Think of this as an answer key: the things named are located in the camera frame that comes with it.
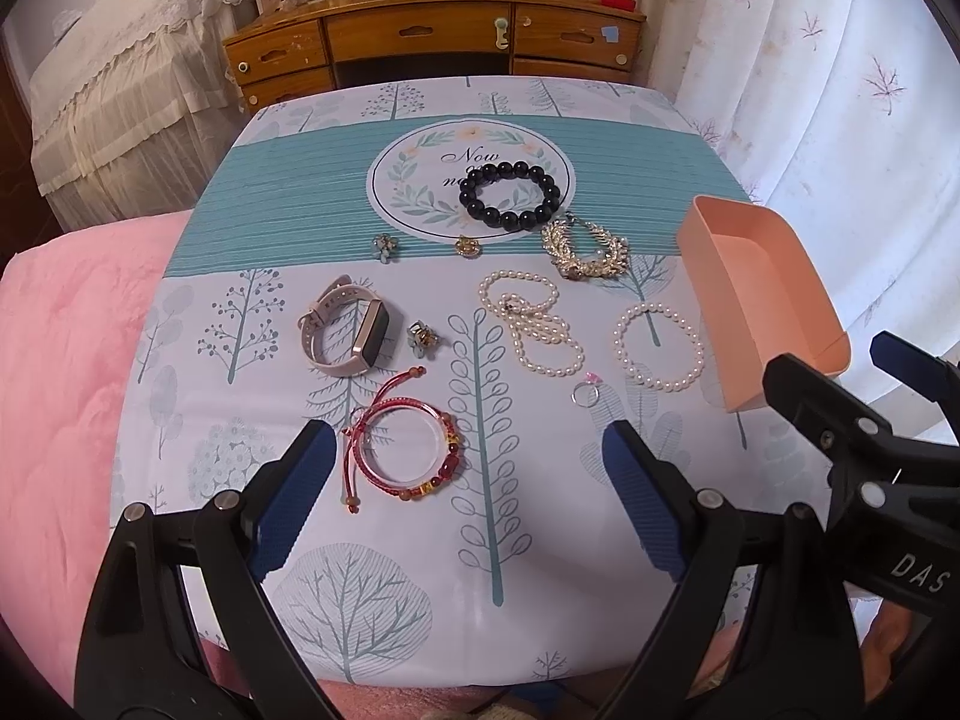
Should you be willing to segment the white floral curtain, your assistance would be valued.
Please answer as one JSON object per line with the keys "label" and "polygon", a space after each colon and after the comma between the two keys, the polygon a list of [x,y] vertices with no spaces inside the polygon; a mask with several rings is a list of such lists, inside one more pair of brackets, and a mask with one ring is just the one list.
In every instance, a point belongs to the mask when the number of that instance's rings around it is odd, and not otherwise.
{"label": "white floral curtain", "polygon": [[851,342],[848,390],[900,434],[939,408],[878,372],[892,332],[958,355],[958,62],[923,0],[636,0],[636,80],[797,232]]}

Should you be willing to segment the clear pink bangle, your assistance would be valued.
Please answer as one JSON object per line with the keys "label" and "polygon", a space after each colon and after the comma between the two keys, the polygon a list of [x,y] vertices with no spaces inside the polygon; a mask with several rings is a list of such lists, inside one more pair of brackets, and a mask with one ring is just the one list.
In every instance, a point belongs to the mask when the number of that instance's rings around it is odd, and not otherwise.
{"label": "clear pink bangle", "polygon": [[[394,411],[413,411],[423,418],[438,437],[436,461],[418,483],[400,483],[376,472],[368,458],[366,431]],[[451,483],[462,461],[462,440],[454,418],[433,405],[410,397],[384,398],[364,411],[348,433],[347,455],[355,468],[381,493],[400,500],[415,500],[436,493]]]}

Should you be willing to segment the pink paper box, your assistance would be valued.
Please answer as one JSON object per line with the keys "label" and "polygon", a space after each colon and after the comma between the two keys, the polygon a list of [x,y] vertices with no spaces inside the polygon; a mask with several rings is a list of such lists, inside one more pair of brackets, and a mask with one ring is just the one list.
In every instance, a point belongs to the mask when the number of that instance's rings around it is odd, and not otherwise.
{"label": "pink paper box", "polygon": [[758,408],[766,363],[781,353],[828,377],[848,369],[848,333],[804,245],[776,211],[698,195],[677,245],[713,349],[724,410]]}

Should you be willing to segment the gold round brooch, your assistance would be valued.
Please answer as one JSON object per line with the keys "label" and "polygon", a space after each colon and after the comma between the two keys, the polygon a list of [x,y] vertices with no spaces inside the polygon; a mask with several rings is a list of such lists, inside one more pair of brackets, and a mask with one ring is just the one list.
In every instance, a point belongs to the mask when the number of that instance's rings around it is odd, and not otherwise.
{"label": "gold round brooch", "polygon": [[477,259],[482,255],[482,244],[475,238],[469,236],[460,236],[454,244],[454,250],[457,255],[464,259]]}

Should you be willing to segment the wooden desk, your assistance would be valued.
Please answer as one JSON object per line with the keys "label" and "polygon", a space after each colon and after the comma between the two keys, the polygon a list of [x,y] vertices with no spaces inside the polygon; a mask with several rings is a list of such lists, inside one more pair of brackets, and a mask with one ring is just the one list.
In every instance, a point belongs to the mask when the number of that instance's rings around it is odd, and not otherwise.
{"label": "wooden desk", "polygon": [[249,112],[309,94],[454,75],[630,82],[646,16],[607,0],[324,0],[223,47]]}

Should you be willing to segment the tree-print tablecloth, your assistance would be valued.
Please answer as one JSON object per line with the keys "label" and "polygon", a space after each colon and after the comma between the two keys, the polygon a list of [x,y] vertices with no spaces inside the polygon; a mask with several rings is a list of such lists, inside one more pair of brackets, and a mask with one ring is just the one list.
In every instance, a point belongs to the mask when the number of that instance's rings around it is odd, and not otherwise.
{"label": "tree-print tablecloth", "polygon": [[[451,483],[402,502],[338,478],[270,603],[313,673],[494,686],[633,660],[669,598],[608,481],[607,424],[742,509],[825,507],[827,462],[773,411],[724,410],[675,232],[739,184],[664,96],[454,76],[319,94],[249,122],[145,317],[110,505],[195,509],[309,419],[347,427],[384,383],[449,413]],[[373,238],[398,239],[392,262]],[[464,259],[469,236],[482,255]],[[391,321],[361,376],[323,376],[296,322],[338,277]],[[418,359],[410,323],[441,343]]]}

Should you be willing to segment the red box on desk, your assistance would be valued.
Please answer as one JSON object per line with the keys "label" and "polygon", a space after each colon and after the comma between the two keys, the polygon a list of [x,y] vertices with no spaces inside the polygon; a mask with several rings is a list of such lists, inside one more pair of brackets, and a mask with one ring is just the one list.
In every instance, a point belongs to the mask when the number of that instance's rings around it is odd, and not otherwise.
{"label": "red box on desk", "polygon": [[633,13],[633,11],[635,11],[636,8],[638,8],[638,4],[636,4],[636,0],[601,0],[601,5],[602,7],[616,8],[617,10],[622,10],[622,11],[630,11],[630,13]]}

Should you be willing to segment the pink blanket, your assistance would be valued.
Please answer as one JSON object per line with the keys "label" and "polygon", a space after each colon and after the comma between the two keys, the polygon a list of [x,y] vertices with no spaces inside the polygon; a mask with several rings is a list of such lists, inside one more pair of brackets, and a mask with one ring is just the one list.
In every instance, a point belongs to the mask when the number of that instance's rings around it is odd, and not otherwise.
{"label": "pink blanket", "polygon": [[2,617],[73,694],[107,546],[110,473],[146,312],[189,216],[70,232],[2,275]]}

